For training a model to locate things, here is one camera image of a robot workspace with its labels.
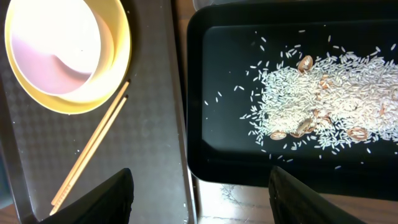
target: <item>metal tray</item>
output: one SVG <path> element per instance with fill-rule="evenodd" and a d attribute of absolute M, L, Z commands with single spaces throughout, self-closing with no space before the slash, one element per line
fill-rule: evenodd
<path fill-rule="evenodd" d="M 130 223 L 162 223 L 166 217 L 169 223 L 194 223 L 171 3 L 121 3 L 132 34 L 132 61 L 126 74 L 131 79 L 126 91 L 129 99 L 62 208 L 128 167 L 136 196 Z M 2 21 L 8 4 L 0 2 Z M 4 47 L 4 23 L 1 30 L 0 151 L 19 220 L 37 223 L 48 217 L 51 200 L 114 96 L 79 115 L 40 106 L 12 74 Z"/>
<path fill-rule="evenodd" d="M 262 36 L 267 40 L 265 52 L 259 48 Z M 397 3 L 300 1 L 210 6 L 192 17 L 187 39 L 187 154 L 188 165 L 198 178 L 267 187 L 272 166 L 280 166 L 318 192 L 398 200 L 394 193 L 398 183 L 393 178 L 398 170 L 398 155 L 394 154 L 398 146 L 394 142 L 355 144 L 337 156 L 330 149 L 314 149 L 316 141 L 297 151 L 282 149 L 285 143 L 298 141 L 293 138 L 272 141 L 266 137 L 261 147 L 248 136 L 252 126 L 239 119 L 250 112 L 251 90 L 261 85 L 245 71 L 260 60 L 269 60 L 270 71 L 275 70 L 281 61 L 280 51 L 296 44 L 313 58 L 325 58 L 326 52 L 339 56 L 341 51 L 333 50 L 333 45 L 344 46 L 358 56 L 374 52 L 377 45 L 386 61 L 396 61 L 397 53 L 390 48 L 398 40 Z M 298 61 L 285 59 L 285 65 L 295 67 Z M 234 91 L 236 85 L 245 90 Z M 294 160 L 286 163 L 277 159 L 280 155 Z"/>

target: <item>black object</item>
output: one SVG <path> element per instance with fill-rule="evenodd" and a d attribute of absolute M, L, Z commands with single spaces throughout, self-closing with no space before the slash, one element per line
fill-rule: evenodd
<path fill-rule="evenodd" d="M 269 60 L 271 72 L 282 61 L 280 51 L 297 44 L 301 44 L 298 51 L 314 59 L 325 58 L 327 52 L 339 56 L 343 52 L 333 48 L 337 45 L 361 57 L 378 46 L 386 61 L 397 61 L 398 49 L 390 50 L 398 40 L 397 19 L 398 3 L 386 1 L 256 2 L 199 10 L 187 32 L 187 157 L 191 171 L 206 181 L 267 187 L 269 173 L 276 165 L 317 192 L 398 200 L 398 183 L 392 178 L 398 169 L 394 142 L 354 144 L 340 148 L 337 156 L 330 148 L 314 149 L 316 141 L 290 150 L 293 141 L 307 140 L 307 135 L 281 141 L 265 137 L 261 147 L 255 144 L 254 136 L 248 136 L 253 130 L 249 121 L 239 119 L 249 114 L 254 104 L 251 90 L 262 86 L 253 82 L 258 71 L 250 65 L 262 60 L 264 67 Z M 295 67 L 298 55 L 290 59 L 284 56 L 284 64 Z M 245 90 L 234 91 L 236 85 Z M 282 149 L 285 143 L 289 146 Z"/>
<path fill-rule="evenodd" d="M 129 223 L 133 200 L 134 183 L 125 168 L 40 224 Z"/>
<path fill-rule="evenodd" d="M 128 167 L 142 180 L 135 188 L 146 189 L 135 199 L 139 206 L 132 211 L 131 223 L 162 223 L 164 214 L 170 223 L 194 222 L 170 1 L 120 2 L 132 38 L 125 76 L 132 80 L 126 90 L 130 98 L 62 208 Z M 119 90 L 97 109 L 70 116 L 36 102 L 7 59 L 3 31 L 9 3 L 0 1 L 0 151 L 18 219 L 29 224 L 31 218 L 49 216 L 51 200 Z M 172 200 L 187 206 L 169 206 Z"/>
<path fill-rule="evenodd" d="M 280 167 L 274 167 L 271 171 L 269 200 L 275 224 L 364 223 L 319 196 Z"/>
<path fill-rule="evenodd" d="M 6 168 L 0 154 L 0 209 L 10 204 L 12 204 L 12 197 L 7 182 Z"/>

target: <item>stainless steel surface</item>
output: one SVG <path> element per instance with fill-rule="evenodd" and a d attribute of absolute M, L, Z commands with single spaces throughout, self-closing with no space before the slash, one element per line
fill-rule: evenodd
<path fill-rule="evenodd" d="M 138 40 L 132 43 L 134 53 L 126 75 L 132 80 L 126 92 L 129 99 L 62 208 L 128 167 L 135 196 L 130 223 L 193 223 L 170 1 L 122 3 Z M 37 219 L 42 220 L 48 217 L 51 200 L 112 100 L 85 114 L 54 113 L 27 95 L 12 74 L 4 46 L 0 51 L 15 150 L 30 199 L 30 204 L 17 207 L 31 206 Z"/>
<path fill-rule="evenodd" d="M 268 188 L 195 183 L 199 224 L 274 223 Z"/>

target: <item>textured metal surface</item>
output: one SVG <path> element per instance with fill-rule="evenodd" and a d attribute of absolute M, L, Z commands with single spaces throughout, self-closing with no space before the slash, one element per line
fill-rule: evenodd
<path fill-rule="evenodd" d="M 124 167 L 131 169 L 135 199 L 130 223 L 186 223 L 192 205 L 187 205 L 176 119 L 165 23 L 171 22 L 168 1 L 123 2 L 137 35 L 139 50 L 132 56 L 127 78 L 129 99 L 107 133 L 62 207 L 74 202 Z M 58 114 L 36 103 L 18 84 L 1 44 L 1 78 L 33 212 L 38 220 L 48 217 L 51 200 L 108 109 L 111 100 L 98 109 L 79 115 Z"/>

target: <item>uncooked rice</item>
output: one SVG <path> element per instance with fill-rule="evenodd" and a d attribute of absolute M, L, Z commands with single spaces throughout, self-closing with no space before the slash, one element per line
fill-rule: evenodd
<path fill-rule="evenodd" d="M 316 59 L 305 74 L 284 67 L 283 62 L 277 64 L 277 70 L 262 73 L 257 80 L 264 86 L 256 93 L 261 99 L 254 102 L 259 109 L 256 119 L 251 120 L 257 142 L 275 131 L 294 133 L 307 118 L 312 119 L 311 126 L 317 124 L 315 135 L 307 138 L 318 142 L 317 149 L 344 149 L 379 139 L 398 141 L 398 65 L 393 60 L 385 62 L 383 57 L 370 57 L 379 53 L 378 48 L 366 57 L 341 49 L 339 57 L 327 53 L 327 58 Z M 328 76 L 321 85 L 325 74 Z M 325 116 L 331 123 L 322 118 Z M 350 137 L 347 130 L 353 128 L 363 128 L 365 133 L 361 134 L 366 138 L 359 141 Z M 291 150 L 297 146 L 294 142 Z"/>

